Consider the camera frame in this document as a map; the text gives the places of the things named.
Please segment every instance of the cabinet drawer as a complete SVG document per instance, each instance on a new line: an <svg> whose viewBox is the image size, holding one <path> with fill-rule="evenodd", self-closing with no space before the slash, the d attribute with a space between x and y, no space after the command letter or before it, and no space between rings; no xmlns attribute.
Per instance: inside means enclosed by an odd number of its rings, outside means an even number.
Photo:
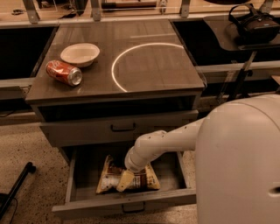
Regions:
<svg viewBox="0 0 280 224"><path fill-rule="evenodd" d="M66 201L52 211L62 220L96 215L131 214L196 203L195 190L187 187L181 152L165 153L151 163L161 188L144 192L96 194L107 155L124 158L132 142L74 147Z"/></svg>
<svg viewBox="0 0 280 224"><path fill-rule="evenodd" d="M130 115L67 122L43 122L41 129L53 147L136 140L155 130L171 130L196 120L197 110Z"/></svg>

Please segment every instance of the counter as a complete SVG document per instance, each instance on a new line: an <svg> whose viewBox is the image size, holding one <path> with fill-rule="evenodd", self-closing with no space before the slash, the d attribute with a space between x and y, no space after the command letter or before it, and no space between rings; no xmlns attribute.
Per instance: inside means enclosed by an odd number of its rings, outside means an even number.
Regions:
<svg viewBox="0 0 280 224"><path fill-rule="evenodd" d="M101 50L82 69L82 83L69 87L50 78L46 63L80 42ZM76 219L195 203L181 153L153 164L159 191L95 190L106 155L125 156L140 135L196 120L204 87L169 20L61 24L26 96L51 146L70 166L66 201L53 208L55 214Z"/></svg>

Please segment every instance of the circular light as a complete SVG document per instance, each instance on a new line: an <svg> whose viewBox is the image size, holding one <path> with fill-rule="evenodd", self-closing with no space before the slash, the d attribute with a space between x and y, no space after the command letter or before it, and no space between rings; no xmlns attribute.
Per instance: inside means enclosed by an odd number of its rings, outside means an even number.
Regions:
<svg viewBox="0 0 280 224"><path fill-rule="evenodd" d="M123 92L128 92L128 90L126 90L124 87L122 87L120 85L120 83L118 83L118 81L116 80L116 77L115 77L115 73L114 73L114 70L115 70L115 66L116 66L116 62L125 54L125 53L128 53L130 51L133 51L137 48L140 48L140 47L144 47L144 46L176 46L176 47L179 47L179 48L182 48L184 49L184 47L182 45L175 45L175 44L171 44L171 43L160 43L160 42L156 42L156 43L149 43L149 44L143 44L143 45L136 45L136 46L132 46L131 48L125 50L124 52L122 52L119 56L116 57L116 59L114 60L113 64L112 64L112 68L111 68L111 73L112 73L112 78L115 82L115 84L123 91Z"/></svg>

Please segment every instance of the snack bag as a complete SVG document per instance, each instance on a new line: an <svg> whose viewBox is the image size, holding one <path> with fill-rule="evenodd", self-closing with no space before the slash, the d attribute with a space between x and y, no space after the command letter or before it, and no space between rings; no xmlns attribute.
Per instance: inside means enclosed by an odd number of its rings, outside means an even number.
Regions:
<svg viewBox="0 0 280 224"><path fill-rule="evenodd" d="M116 189L123 170L125 170L125 168L117 167L114 163L114 159L108 155L105 159L96 193L105 193L111 189ZM135 177L126 190L158 190L159 188L160 184L156 173L151 167L151 164L147 164L142 171L135 173Z"/></svg>

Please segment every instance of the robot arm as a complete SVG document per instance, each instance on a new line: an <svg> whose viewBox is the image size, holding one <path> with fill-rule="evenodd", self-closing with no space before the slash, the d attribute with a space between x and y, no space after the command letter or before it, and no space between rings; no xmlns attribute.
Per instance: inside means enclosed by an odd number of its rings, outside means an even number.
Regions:
<svg viewBox="0 0 280 224"><path fill-rule="evenodd" d="M203 121L200 119L170 132L160 130L140 136L126 155L126 168L136 173L168 151L194 151Z"/></svg>

